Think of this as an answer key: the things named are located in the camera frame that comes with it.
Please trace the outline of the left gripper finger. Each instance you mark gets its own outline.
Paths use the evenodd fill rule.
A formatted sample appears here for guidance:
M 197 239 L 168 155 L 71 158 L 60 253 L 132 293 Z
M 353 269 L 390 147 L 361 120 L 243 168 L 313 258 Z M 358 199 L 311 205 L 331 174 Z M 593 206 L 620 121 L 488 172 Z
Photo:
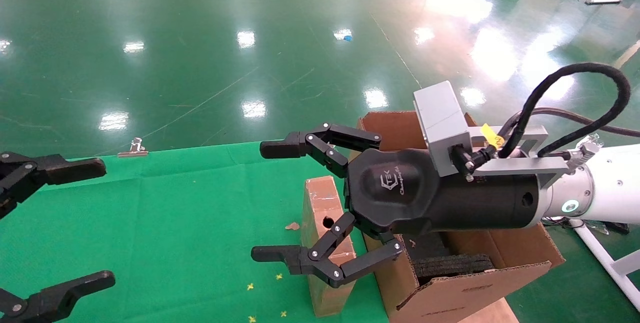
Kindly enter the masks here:
M 105 175 L 105 162 L 98 157 L 68 161 L 59 154 L 29 157 L 2 152 L 0 218 L 5 218 L 43 186 L 61 186 Z
M 103 270 L 68 280 L 21 298 L 0 289 L 2 323 L 55 323 L 68 318 L 80 298 L 115 285 L 112 271 Z

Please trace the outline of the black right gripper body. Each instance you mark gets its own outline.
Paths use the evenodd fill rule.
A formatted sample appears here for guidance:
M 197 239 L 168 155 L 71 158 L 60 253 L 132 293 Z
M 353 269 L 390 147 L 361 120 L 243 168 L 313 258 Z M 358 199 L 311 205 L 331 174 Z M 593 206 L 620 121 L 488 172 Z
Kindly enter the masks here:
M 540 198 L 534 174 L 441 177 L 426 149 L 367 149 L 345 184 L 347 208 L 370 235 L 524 228 Z

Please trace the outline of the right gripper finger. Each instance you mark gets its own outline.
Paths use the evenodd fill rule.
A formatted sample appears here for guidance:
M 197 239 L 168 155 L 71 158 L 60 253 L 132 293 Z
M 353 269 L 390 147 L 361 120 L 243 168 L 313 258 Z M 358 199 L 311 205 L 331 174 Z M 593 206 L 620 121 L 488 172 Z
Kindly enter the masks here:
M 382 136 L 346 125 L 324 123 L 307 131 L 290 132 L 283 140 L 261 141 L 259 152 L 264 159 L 313 158 L 338 178 L 345 178 L 349 160 L 338 152 L 342 147 L 356 152 L 379 149 Z
M 268 245 L 251 249 L 255 262 L 282 262 L 291 275 L 315 276 L 331 288 L 350 284 L 397 259 L 404 245 L 392 234 L 382 241 L 382 247 L 359 255 L 343 264 L 329 259 L 354 228 L 361 225 L 350 212 L 345 212 L 310 248 L 301 245 Z

